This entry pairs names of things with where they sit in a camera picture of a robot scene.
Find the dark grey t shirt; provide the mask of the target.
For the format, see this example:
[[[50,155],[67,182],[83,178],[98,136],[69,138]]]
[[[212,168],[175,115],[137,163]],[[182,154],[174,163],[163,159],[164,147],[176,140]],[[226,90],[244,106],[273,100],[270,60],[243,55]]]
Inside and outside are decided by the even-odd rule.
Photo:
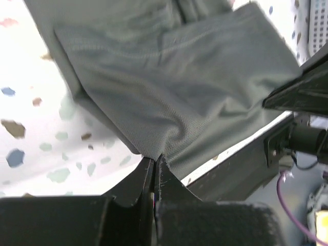
[[[136,153],[184,178],[277,117],[262,108],[302,73],[256,3],[26,1],[74,96]]]

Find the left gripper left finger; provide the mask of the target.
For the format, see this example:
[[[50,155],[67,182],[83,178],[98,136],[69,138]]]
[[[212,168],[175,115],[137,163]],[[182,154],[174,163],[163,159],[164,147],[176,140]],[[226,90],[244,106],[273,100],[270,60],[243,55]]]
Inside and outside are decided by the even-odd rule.
[[[98,196],[1,199],[1,245],[150,245],[155,162]]]

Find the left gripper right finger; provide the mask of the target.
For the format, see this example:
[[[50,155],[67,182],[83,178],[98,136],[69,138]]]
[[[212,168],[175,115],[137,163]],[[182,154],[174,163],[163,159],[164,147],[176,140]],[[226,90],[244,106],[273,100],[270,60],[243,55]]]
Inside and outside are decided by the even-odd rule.
[[[275,213],[262,203],[212,201],[195,196],[171,172],[162,155],[156,162],[157,245],[281,245]]]

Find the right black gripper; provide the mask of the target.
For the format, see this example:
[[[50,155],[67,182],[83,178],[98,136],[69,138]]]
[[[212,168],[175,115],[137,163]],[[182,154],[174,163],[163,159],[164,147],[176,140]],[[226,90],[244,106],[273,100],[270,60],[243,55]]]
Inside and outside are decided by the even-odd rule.
[[[304,74],[272,92],[262,103],[266,109],[302,113],[327,112],[327,55]],[[270,168],[285,155],[314,155],[327,164],[327,130],[310,126],[306,116],[296,116],[264,140],[266,164]]]

